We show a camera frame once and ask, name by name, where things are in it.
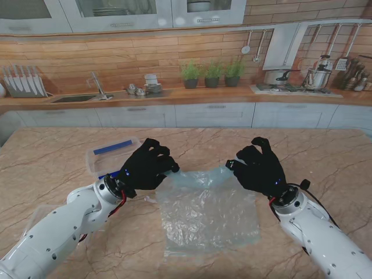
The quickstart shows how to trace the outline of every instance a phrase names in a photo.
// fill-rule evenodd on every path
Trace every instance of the gas burner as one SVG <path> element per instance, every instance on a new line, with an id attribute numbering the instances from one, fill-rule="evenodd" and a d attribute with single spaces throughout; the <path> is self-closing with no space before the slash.
<path id="1" fill-rule="evenodd" d="M 270 91 L 270 92 L 310 92 L 310 93 L 321 93 L 321 94 L 330 94 L 329 89 L 310 89 L 302 87 L 301 85 L 292 85 L 292 84 L 257 84 L 258 89 L 261 91 Z"/>

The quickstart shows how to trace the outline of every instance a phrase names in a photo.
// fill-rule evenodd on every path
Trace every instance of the plastic bag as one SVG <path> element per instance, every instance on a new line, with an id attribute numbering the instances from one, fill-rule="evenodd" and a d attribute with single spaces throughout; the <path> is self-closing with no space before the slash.
<path id="1" fill-rule="evenodd" d="M 165 256 L 198 256 L 260 239 L 255 193 L 243 189 L 228 168 L 167 175 L 156 190 Z"/>

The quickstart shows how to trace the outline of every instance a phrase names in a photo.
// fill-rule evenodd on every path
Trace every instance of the upper cabinet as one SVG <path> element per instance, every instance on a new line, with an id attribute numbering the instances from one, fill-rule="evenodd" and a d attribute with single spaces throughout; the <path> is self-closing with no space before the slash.
<path id="1" fill-rule="evenodd" d="M 171 0 L 173 27 L 242 24 L 246 0 Z"/>
<path id="2" fill-rule="evenodd" d="M 0 34 L 71 33 L 58 0 L 0 0 Z"/>
<path id="3" fill-rule="evenodd" d="M 76 33 L 172 28 L 171 0 L 60 0 Z"/>
<path id="4" fill-rule="evenodd" d="M 0 0 L 0 34 L 242 24 L 246 0 Z"/>

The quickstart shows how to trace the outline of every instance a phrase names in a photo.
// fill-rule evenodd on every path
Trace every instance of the drawer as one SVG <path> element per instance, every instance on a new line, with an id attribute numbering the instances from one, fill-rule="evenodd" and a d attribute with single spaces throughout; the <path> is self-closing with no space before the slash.
<path id="1" fill-rule="evenodd" d="M 360 128 L 372 135 L 372 107 L 340 105 L 329 128 Z"/>
<path id="2" fill-rule="evenodd" d="M 101 127 L 94 109 L 58 109 L 18 111 L 27 126 Z"/>
<path id="3" fill-rule="evenodd" d="M 175 127 L 174 106 L 95 109 L 103 127 Z"/>
<path id="4" fill-rule="evenodd" d="M 361 128 L 366 134 L 372 135 L 372 117 L 371 115 L 335 114 L 329 128 Z"/>
<path id="5" fill-rule="evenodd" d="M 256 110 L 270 112 L 330 112 L 334 113 L 338 105 L 323 103 L 257 103 Z"/>
<path id="6" fill-rule="evenodd" d="M 251 127 L 255 103 L 176 105 L 177 127 Z"/>
<path id="7" fill-rule="evenodd" d="M 257 103 L 253 128 L 327 128 L 338 105 Z"/>
<path id="8" fill-rule="evenodd" d="M 366 115 L 372 119 L 372 106 L 339 105 L 335 112 L 337 114 Z"/>
<path id="9" fill-rule="evenodd" d="M 320 112 L 255 112 L 253 128 L 316 128 Z"/>

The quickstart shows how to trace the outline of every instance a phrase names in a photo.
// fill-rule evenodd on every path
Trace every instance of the wooden countertop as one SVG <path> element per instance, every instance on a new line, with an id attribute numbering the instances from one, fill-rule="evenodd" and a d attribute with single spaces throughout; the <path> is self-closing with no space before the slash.
<path id="1" fill-rule="evenodd" d="M 85 101 L 70 103 L 51 103 L 57 96 L 50 98 L 3 98 L 0 99 L 0 113 L 9 110 L 50 110 L 50 109 L 85 109 L 118 106 L 179 105 L 189 103 L 219 102 L 282 102 L 282 103 L 332 103 L 340 105 L 372 106 L 372 92 L 354 92 L 333 89 L 343 98 L 319 96 L 273 96 L 256 95 L 249 86 L 205 88 L 193 90 L 173 88 L 164 91 L 164 96 L 157 98 L 128 97 L 126 92 L 116 92 L 108 101 Z"/>

